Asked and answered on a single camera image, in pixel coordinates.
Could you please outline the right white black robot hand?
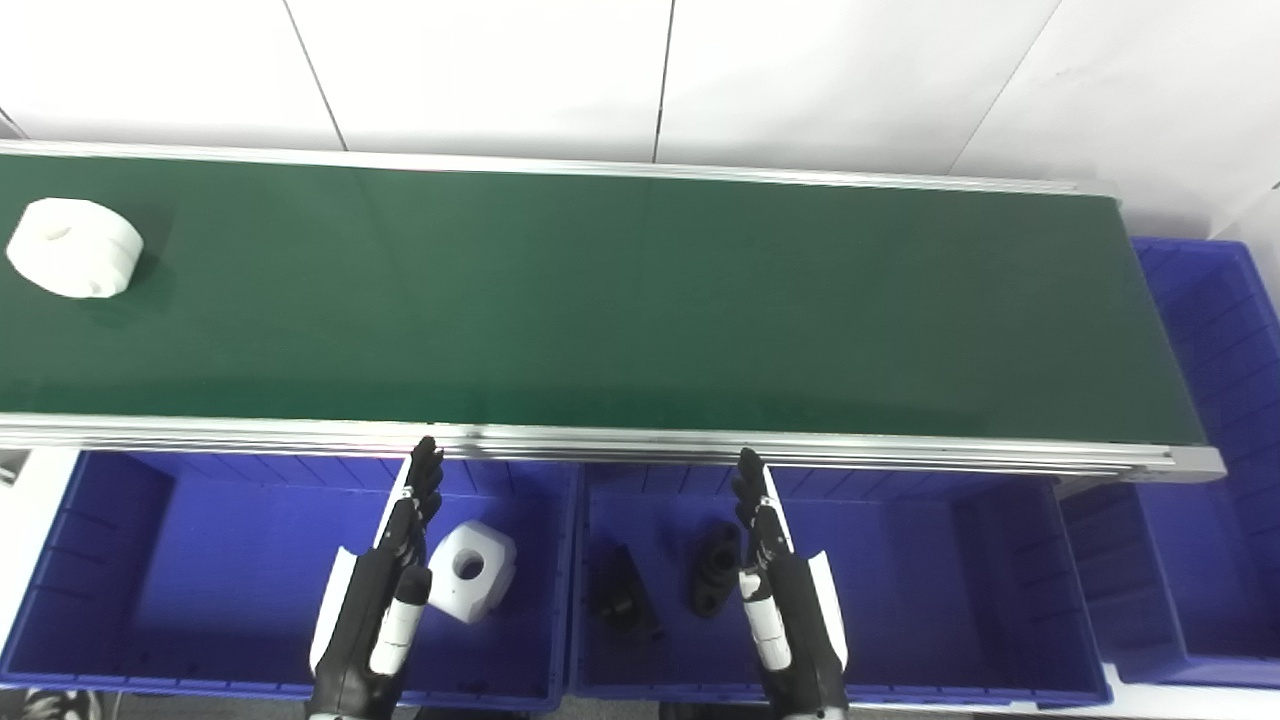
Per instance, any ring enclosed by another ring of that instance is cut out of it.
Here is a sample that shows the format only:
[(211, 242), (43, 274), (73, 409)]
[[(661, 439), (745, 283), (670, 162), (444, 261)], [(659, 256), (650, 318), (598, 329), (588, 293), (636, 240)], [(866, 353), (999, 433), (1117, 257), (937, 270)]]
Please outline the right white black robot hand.
[(849, 644), (827, 552), (796, 552), (771, 468), (753, 448), (732, 480), (748, 536), (739, 588), (776, 719), (846, 719)]

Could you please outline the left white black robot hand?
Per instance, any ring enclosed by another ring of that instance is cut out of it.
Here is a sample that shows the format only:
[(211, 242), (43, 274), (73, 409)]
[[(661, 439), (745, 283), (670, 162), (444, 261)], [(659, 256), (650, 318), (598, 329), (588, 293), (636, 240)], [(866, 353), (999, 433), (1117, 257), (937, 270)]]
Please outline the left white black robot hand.
[(389, 719), (429, 600), (428, 524), (442, 506), (443, 452), (424, 436), (402, 466), (372, 546), (340, 550), (330, 573), (308, 661), (306, 719)]

